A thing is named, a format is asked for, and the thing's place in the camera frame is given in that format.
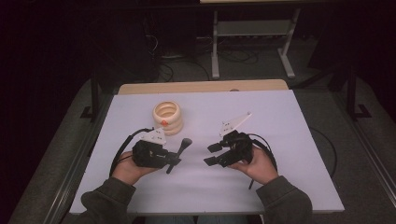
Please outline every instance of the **table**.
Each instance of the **table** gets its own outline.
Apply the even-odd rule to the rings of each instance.
[[[103,183],[126,136],[150,127],[152,108],[166,100],[180,104],[185,125],[180,133],[167,137],[165,148],[177,151],[184,137],[193,143],[170,175],[162,169],[139,180],[128,212],[140,216],[262,213],[255,193],[259,184],[248,190],[247,176],[221,166],[208,167],[203,161],[214,155],[206,147],[220,140],[221,122],[246,112],[252,116],[238,131],[256,133],[268,141],[279,173],[309,195],[314,212],[344,210],[293,92],[282,80],[246,80],[122,86],[109,108],[71,213],[85,210],[82,193]]]

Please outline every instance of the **sleeve cuff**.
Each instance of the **sleeve cuff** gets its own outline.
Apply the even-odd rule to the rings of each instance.
[[[97,190],[119,203],[128,204],[136,188],[125,184],[117,178],[110,177]]]
[[[266,206],[294,189],[295,187],[282,175],[257,189],[256,192],[262,200],[262,204]]]

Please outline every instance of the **gray carpet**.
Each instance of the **gray carpet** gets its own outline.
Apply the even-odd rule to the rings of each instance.
[[[243,50],[236,50],[233,45],[227,47],[227,41],[232,44],[232,40],[226,40],[224,47],[220,48],[223,48],[219,59],[221,80],[282,78],[289,85],[294,85],[318,72],[316,69],[307,68],[316,45],[315,40],[292,41],[289,58],[296,74],[295,79],[286,78],[277,56],[276,48],[281,46],[282,39],[249,40],[239,46],[242,46]],[[198,48],[201,52],[210,50],[207,43],[203,43]],[[171,74],[173,74],[171,81],[203,81],[207,80],[207,73],[210,75],[211,71],[210,53],[163,60],[163,63],[165,65],[161,67],[162,77],[159,82],[165,82]],[[329,173],[334,167],[332,144],[334,145],[337,164],[333,183],[346,208],[342,213],[315,215],[315,221],[347,224],[396,223],[395,206],[375,175],[364,147],[352,126],[353,122],[345,115],[344,108],[340,107],[345,104],[343,102],[345,92],[333,93],[325,88],[330,78],[331,76],[325,77],[305,90],[295,91],[304,117],[308,125],[313,128],[311,133]],[[84,107],[90,103],[89,87],[89,84],[84,85],[75,102],[70,106],[11,223],[43,223],[51,208],[51,202],[57,199],[59,193],[57,189],[62,185],[70,169],[76,150],[85,141],[86,133],[97,134],[98,129],[92,127],[92,123],[79,118]],[[390,175],[396,179],[394,164],[396,125],[378,104],[370,87],[361,80],[358,82],[357,94],[357,103],[366,105],[373,115],[370,119],[359,119],[358,124],[367,134],[367,138]],[[63,218],[64,212],[72,202],[73,192],[78,187],[86,162],[87,160],[83,160],[79,163],[80,167],[72,183],[69,184],[70,193],[64,195],[65,199],[57,215],[53,216],[54,223]],[[64,222],[70,219],[72,218],[66,216]]]

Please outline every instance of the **white plastic bracket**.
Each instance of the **white plastic bracket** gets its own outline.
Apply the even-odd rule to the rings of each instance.
[[[146,142],[156,143],[160,145],[166,144],[166,138],[163,128],[158,128],[149,133],[145,133],[143,136],[140,137],[140,139]]]
[[[238,117],[236,119],[230,119],[228,121],[223,121],[221,130],[220,130],[220,137],[226,135],[227,133],[234,131],[243,122],[245,122],[245,120],[250,118],[250,116],[251,116],[251,113],[247,112],[247,114],[244,116]]]

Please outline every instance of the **person's right hand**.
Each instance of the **person's right hand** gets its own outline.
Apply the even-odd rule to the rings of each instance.
[[[271,163],[270,158],[261,148],[253,146],[252,154],[253,160],[251,163],[240,161],[229,167],[241,171],[263,185],[278,177],[277,171]]]

